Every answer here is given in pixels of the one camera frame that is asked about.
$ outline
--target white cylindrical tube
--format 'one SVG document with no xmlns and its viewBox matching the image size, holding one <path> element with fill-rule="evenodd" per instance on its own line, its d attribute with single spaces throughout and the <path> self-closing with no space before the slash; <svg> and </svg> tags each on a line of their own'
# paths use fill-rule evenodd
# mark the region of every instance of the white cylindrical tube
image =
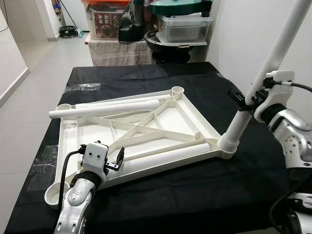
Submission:
<svg viewBox="0 0 312 234">
<path fill-rule="evenodd" d="M 256 91 L 260 90 L 263 86 L 263 79 L 268 72 L 277 70 L 282 63 L 288 49 L 290 48 L 293 39 L 295 38 L 303 19 L 305 18 L 312 0 L 297 0 L 295 6 L 286 21 L 281 34 L 275 42 L 271 52 L 265 59 L 260 68 L 253 84 L 246 94 L 246 104 L 253 104 L 252 96 Z M 226 153 L 235 153 L 239 145 L 239 139 L 247 127 L 251 115 L 247 112 L 237 112 L 232 120 L 228 130 L 222 135 L 218 141 L 218 146 Z"/>
<path fill-rule="evenodd" d="M 62 111 L 62 110 L 69 110 L 69 109 L 72 109 L 73 106 L 70 105 L 70 104 L 61 104 L 59 106 L 56 107 L 56 111 Z"/>
<path fill-rule="evenodd" d="M 156 155 L 124 161 L 122 168 L 118 172 L 109 172 L 104 187 L 110 187 L 133 179 L 172 169 L 177 166 L 185 165 L 186 163 L 183 163 L 179 160 L 184 159 L 185 157 L 204 154 L 209 151 L 210 145 L 208 143 L 203 143 L 199 145 L 185 147 L 182 149 L 159 153 Z M 171 162 L 175 161 L 178 161 L 177 165 L 170 165 Z"/>
<path fill-rule="evenodd" d="M 95 106 L 79 109 L 69 109 L 60 111 L 50 111 L 50 118 L 62 117 L 78 117 L 78 116 L 91 116 L 96 114 L 112 115 L 124 112 L 137 112 L 137 111 L 154 111 L 160 106 L 158 100 L 141 101 L 134 103 L 109 105 L 109 106 Z"/>
<path fill-rule="evenodd" d="M 174 86 L 171 89 L 171 94 L 176 100 L 181 99 L 183 93 L 184 89 L 180 86 Z"/>
<path fill-rule="evenodd" d="M 159 99 L 166 99 L 166 98 L 170 98 L 170 97 L 171 96 L 169 94 L 166 94 L 166 95 L 158 95 L 158 96 L 152 96 L 152 97 L 139 97 L 139 98 L 133 98 L 133 99 L 107 101 L 107 102 L 79 103 L 79 104 L 76 104 L 76 109 L 85 108 L 85 107 L 94 107 L 94 106 L 109 106 L 109 105 L 117 105 L 117 104 L 127 104 L 127 103 L 149 101 L 149 100 L 159 100 Z"/>
</svg>

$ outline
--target plastic storage container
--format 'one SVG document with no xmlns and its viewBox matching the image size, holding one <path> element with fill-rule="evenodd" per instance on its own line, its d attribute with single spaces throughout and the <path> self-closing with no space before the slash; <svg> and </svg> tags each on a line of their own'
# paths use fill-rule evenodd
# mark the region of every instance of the plastic storage container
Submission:
<svg viewBox="0 0 312 234">
<path fill-rule="evenodd" d="M 118 39 L 121 16 L 129 0 L 81 0 L 91 39 Z"/>
<path fill-rule="evenodd" d="M 158 32 L 165 43 L 206 42 L 211 17 L 167 18 L 158 20 Z"/>
</svg>

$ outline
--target green lid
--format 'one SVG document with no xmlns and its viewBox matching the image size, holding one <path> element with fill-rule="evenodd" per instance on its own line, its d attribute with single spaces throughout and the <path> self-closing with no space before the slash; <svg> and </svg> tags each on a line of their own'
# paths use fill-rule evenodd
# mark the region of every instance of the green lid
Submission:
<svg viewBox="0 0 312 234">
<path fill-rule="evenodd" d="M 159 0 L 150 6 L 153 14 L 164 16 L 189 15 L 203 10 L 201 0 Z"/>
</svg>

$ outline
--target black tablecloth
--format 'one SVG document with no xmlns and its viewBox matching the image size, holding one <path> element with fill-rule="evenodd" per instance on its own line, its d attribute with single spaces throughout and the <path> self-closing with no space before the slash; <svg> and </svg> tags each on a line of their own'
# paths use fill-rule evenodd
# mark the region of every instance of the black tablecloth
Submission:
<svg viewBox="0 0 312 234">
<path fill-rule="evenodd" d="M 233 84 L 209 63 L 74 68 L 62 103 L 82 103 L 182 86 L 185 95 L 220 133 L 236 113 L 227 96 Z M 34 166 L 54 155 L 59 120 L 51 121 Z M 7 234 L 51 231 L 56 212 L 43 196 L 54 179 L 52 163 L 32 168 L 8 223 Z M 270 205 L 287 190 L 281 147 L 254 120 L 230 160 L 208 159 L 98 191 L 87 234 L 199 232 L 235 233 L 270 226 Z"/>
</svg>

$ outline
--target red lid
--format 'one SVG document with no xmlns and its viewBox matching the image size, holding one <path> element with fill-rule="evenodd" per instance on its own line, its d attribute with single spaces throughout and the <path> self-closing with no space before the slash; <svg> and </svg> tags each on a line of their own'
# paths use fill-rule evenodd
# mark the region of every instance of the red lid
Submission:
<svg viewBox="0 0 312 234">
<path fill-rule="evenodd" d="M 127 5 L 129 3 L 129 0 L 82 0 L 82 1 L 91 5 L 98 5 L 103 3 L 117 3 L 121 5 Z"/>
</svg>

